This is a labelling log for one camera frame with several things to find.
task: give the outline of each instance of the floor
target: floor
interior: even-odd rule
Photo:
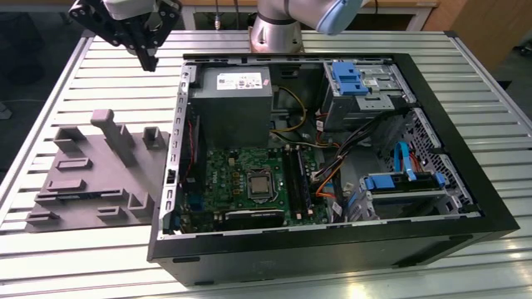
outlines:
[[[64,25],[59,14],[35,13],[31,16],[45,43],[44,48],[25,60],[35,58],[45,72],[43,78],[29,85],[13,85],[0,74],[0,102],[12,111],[12,118],[0,120],[0,181],[23,145],[83,32],[81,26],[76,23]],[[212,27],[208,17],[200,17],[199,22],[204,22],[204,24],[199,24],[199,27]],[[9,57],[0,55],[0,65],[11,60]],[[532,94],[532,57],[523,57],[517,52],[512,52],[493,75],[497,80],[513,81],[507,90],[508,94],[528,117],[532,118],[532,99],[529,97]]]

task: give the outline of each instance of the connector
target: connector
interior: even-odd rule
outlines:
[[[216,14],[216,17],[215,17],[215,28],[216,28],[216,30],[220,30],[220,28],[221,28],[221,21],[220,21],[219,14]]]
[[[361,74],[352,62],[333,62],[332,76],[339,84],[341,95],[367,95],[369,90],[361,82]]]

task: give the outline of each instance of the yellow wire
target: yellow wire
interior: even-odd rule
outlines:
[[[305,120],[307,120],[307,109],[305,109],[305,105],[303,104],[303,101],[301,101],[301,100],[299,99],[299,97],[293,94],[293,92],[289,91],[288,88],[285,88],[285,87],[279,87],[279,89],[283,89],[285,92],[288,92],[288,93],[291,94],[291,96],[296,99],[297,103],[301,105],[301,109],[303,109],[303,119],[301,119],[301,122],[300,122],[296,126],[293,126],[292,128],[271,130],[272,132],[281,133],[281,132],[293,131],[293,130],[296,130],[300,126],[303,126],[303,124],[305,123]]]

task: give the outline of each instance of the aluminum slotted table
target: aluminum slotted table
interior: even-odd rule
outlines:
[[[304,32],[307,52],[407,52],[521,229],[424,267],[185,289],[145,261],[149,226],[24,233],[57,147],[57,127],[84,134],[93,109],[129,132],[171,130],[184,53],[248,52],[244,31],[175,31],[147,73],[124,49],[81,38],[0,187],[0,297],[529,298],[532,296],[532,123],[459,38],[441,32]]]

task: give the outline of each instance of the blue plastic latch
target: blue plastic latch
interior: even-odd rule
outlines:
[[[392,176],[388,174],[371,176],[369,178],[372,179],[377,189],[389,189],[396,187]]]
[[[401,152],[403,154],[403,164],[405,166],[405,173],[408,175],[408,179],[411,181],[417,180],[417,177],[413,173],[413,169],[412,169],[412,164],[409,162],[409,151],[408,151],[408,145],[404,141],[400,141],[396,143],[396,147],[393,150],[393,168],[395,168],[395,172],[400,172],[400,157],[399,157],[399,152]]]
[[[352,62],[333,62],[332,76],[340,87],[341,95],[367,95],[369,90],[361,82],[361,74]]]
[[[348,202],[348,207],[352,205],[352,203],[356,201],[356,192],[352,194],[349,202]]]
[[[365,188],[367,188],[368,190],[373,190],[373,189],[375,189],[375,185],[373,185],[373,180],[372,180],[372,178],[365,178],[365,179],[364,179],[364,183],[365,183]]]
[[[445,186],[445,176],[443,173],[436,173],[433,177],[436,178],[436,182],[439,182],[440,188],[443,188]]]

